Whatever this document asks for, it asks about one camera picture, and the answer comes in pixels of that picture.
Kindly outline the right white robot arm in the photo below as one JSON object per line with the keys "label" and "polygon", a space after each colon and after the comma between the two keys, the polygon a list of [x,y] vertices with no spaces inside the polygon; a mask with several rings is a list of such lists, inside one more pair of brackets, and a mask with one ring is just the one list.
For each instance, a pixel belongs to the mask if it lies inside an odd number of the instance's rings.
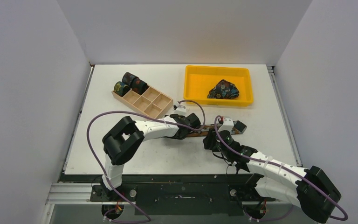
{"label": "right white robot arm", "polygon": [[220,152],[237,170],[253,173],[245,187],[246,197],[269,197],[289,202],[312,220],[324,224],[331,218],[341,193],[319,167],[296,167],[273,159],[255,148],[235,141],[227,130],[210,130],[204,149]]}

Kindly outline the orange grey floral tie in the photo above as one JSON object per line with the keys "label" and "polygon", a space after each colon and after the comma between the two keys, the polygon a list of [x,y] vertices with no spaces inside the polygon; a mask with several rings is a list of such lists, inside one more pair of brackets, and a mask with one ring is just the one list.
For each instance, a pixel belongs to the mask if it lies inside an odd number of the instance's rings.
{"label": "orange grey floral tie", "polygon": [[[233,123],[234,123],[234,126],[231,129],[231,135],[243,134],[246,131],[247,126],[244,123],[242,123],[241,121],[235,120],[235,121],[233,121]],[[191,137],[205,137],[205,136],[207,136],[209,130],[211,130],[213,128],[214,128],[214,124],[205,125],[204,128],[202,130],[198,131],[198,132],[191,131],[187,135],[187,137],[188,138],[191,138]]]}

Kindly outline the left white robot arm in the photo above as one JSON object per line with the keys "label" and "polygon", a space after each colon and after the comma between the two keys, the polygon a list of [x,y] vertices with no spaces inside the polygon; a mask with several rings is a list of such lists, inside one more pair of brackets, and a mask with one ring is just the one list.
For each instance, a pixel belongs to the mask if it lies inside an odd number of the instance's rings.
{"label": "left white robot arm", "polygon": [[124,164],[133,158],[142,142],[159,138],[182,140],[199,128],[201,122],[194,113],[171,114],[153,121],[123,117],[102,139],[106,171],[102,195],[109,201],[119,198]]}

